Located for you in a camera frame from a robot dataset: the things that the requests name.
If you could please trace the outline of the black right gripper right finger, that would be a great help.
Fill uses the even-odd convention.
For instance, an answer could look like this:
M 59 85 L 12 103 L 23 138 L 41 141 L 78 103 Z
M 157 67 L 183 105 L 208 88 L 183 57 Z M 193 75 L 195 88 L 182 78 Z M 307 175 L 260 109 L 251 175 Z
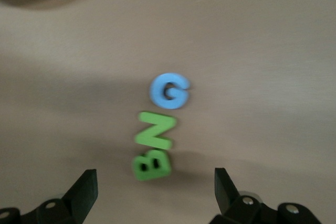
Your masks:
M 320 223 L 303 205 L 285 202 L 274 210 L 253 196 L 240 194 L 225 168 L 215 169 L 214 188 L 220 214 L 212 223 Z

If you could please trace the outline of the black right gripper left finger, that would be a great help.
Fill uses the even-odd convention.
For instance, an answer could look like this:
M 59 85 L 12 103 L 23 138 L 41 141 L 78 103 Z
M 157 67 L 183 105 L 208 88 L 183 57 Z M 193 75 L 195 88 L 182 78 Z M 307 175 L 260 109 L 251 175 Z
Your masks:
M 18 208 L 2 208 L 1 223 L 83 223 L 98 198 L 97 170 L 88 169 L 61 197 L 42 203 L 24 215 Z

